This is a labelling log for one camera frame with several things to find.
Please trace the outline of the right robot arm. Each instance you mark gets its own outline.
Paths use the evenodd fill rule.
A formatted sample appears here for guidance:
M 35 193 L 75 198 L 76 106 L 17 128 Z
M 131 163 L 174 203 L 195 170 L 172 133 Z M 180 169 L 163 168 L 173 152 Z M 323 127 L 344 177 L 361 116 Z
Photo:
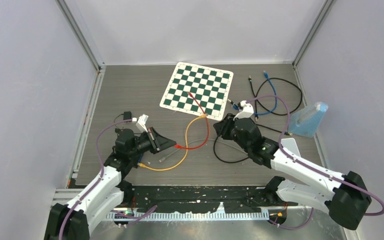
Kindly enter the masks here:
M 218 137 L 234 141 L 254 163 L 283 172 L 300 180 L 294 183 L 274 177 L 265 192 L 271 205 L 284 202 L 306 204 L 327 213 L 340 226 L 356 230 L 372 202 L 363 178 L 354 171 L 347 174 L 308 161 L 263 137 L 250 118 L 235 118 L 229 113 L 213 125 Z

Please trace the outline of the black network switch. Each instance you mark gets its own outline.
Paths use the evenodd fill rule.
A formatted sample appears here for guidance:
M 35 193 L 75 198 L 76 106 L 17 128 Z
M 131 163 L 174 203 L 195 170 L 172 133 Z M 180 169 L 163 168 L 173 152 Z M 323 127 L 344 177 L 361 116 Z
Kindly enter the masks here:
M 137 157 L 137 159 L 134 161 L 134 164 L 137 165 L 137 164 L 141 163 L 141 160 L 142 160 L 143 156 L 144 156 L 143 153 L 140 154 L 140 155 Z

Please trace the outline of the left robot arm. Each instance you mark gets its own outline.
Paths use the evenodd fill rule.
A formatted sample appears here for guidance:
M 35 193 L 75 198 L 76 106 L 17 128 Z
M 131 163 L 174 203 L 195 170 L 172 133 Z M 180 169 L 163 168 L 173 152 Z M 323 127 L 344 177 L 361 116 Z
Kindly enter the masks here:
M 135 135 L 128 128 L 117 133 L 112 153 L 99 174 L 67 203 L 51 207 L 44 239 L 88 240 L 97 225 L 116 206 L 128 207 L 133 202 L 131 184 L 125 177 L 137 168 L 141 156 L 174 147 L 176 141 L 160 135 L 153 127 Z

